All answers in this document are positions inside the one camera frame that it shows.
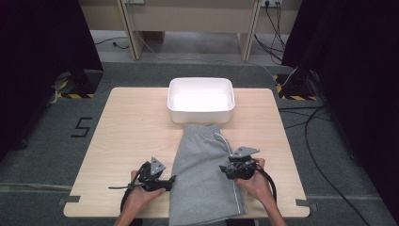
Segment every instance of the wall socket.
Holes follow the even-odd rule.
[[[261,6],[262,6],[263,8],[266,7],[266,4],[265,4],[266,1],[267,1],[267,0],[262,0]],[[268,0],[268,1],[269,1],[269,7],[270,7],[270,8],[276,8],[276,7],[277,7],[277,4],[276,4],[276,3],[278,3],[278,2],[279,2],[280,5],[282,5],[282,0]]]

